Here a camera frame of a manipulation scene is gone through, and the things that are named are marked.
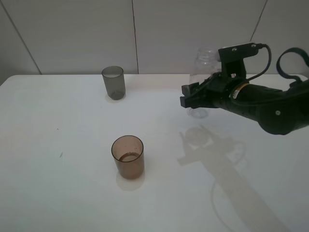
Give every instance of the white table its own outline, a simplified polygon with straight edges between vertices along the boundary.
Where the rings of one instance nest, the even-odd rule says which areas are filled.
[[[304,232],[309,128],[271,135],[222,109],[180,106],[188,75],[13,76],[0,87],[1,232]],[[254,81],[287,89],[289,81]],[[111,145],[132,134],[145,173],[123,179]]]

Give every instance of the white wall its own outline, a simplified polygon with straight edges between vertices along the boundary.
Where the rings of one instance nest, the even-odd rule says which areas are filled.
[[[263,13],[266,0],[2,2],[25,41],[24,46],[0,5],[2,79],[38,74],[31,55],[43,74],[100,73],[109,65],[125,73],[189,73],[199,47],[247,42],[253,34],[253,41],[272,48],[268,73],[277,72],[276,60],[287,48],[309,51],[306,0],[268,0]],[[249,58],[248,73],[260,72],[266,62],[265,51]],[[287,55],[282,66],[290,73],[309,70],[297,55]]]

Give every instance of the robotic arm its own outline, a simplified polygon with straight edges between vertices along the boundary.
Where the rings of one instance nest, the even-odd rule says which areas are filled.
[[[260,74],[246,79],[243,59],[257,55],[261,48],[268,50],[268,64]],[[249,83],[269,68],[271,51],[268,45],[247,43],[222,48],[218,52],[222,71],[214,73],[202,84],[182,86],[182,107],[222,108],[257,121],[262,129],[271,134],[286,135],[309,125],[309,80],[301,81],[298,76],[287,75],[280,67],[281,57],[288,52],[298,53],[309,66],[305,51],[290,48],[277,61],[278,73],[283,78],[295,80],[287,91]]]

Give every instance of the clear plastic bottle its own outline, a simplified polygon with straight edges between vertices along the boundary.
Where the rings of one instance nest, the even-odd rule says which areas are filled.
[[[196,82],[201,84],[205,79],[218,71],[218,65],[216,49],[200,48],[194,61],[193,71],[189,77],[189,84]],[[208,111],[205,108],[189,108],[187,113],[194,118],[205,118],[208,116]]]

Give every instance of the cup rim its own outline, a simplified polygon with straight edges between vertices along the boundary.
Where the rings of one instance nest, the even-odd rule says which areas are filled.
[[[105,76],[105,75],[103,74],[103,71],[106,70],[106,69],[108,69],[108,68],[111,68],[111,67],[120,68],[120,69],[121,69],[121,73],[120,73],[118,76],[114,76],[114,77]],[[101,74],[102,74],[102,76],[104,76],[104,77],[106,77],[106,78],[117,78],[117,77],[121,76],[122,74],[124,74],[124,69],[121,68],[120,66],[112,65],[112,66],[108,66],[108,67],[104,68],[104,69],[102,70]]]
[[[127,136],[135,137],[135,138],[137,138],[138,140],[140,140],[141,145],[142,145],[142,150],[141,150],[141,153],[139,154],[139,156],[137,156],[135,159],[130,160],[130,161],[122,161],[122,160],[117,159],[117,158],[114,156],[114,154],[112,153],[112,147],[114,146],[114,144],[115,144],[119,139],[121,139],[121,138],[123,138],[123,137],[127,137]],[[112,156],[114,157],[114,159],[116,159],[117,161],[122,162],[122,163],[130,163],[130,162],[133,162],[133,161],[137,160],[137,159],[144,153],[144,144],[143,144],[142,140],[141,140],[139,137],[136,137],[136,136],[134,136],[134,135],[129,135],[129,134],[128,134],[128,135],[121,136],[121,137],[119,137],[118,139],[116,139],[116,140],[113,142],[112,147],[111,147]]]

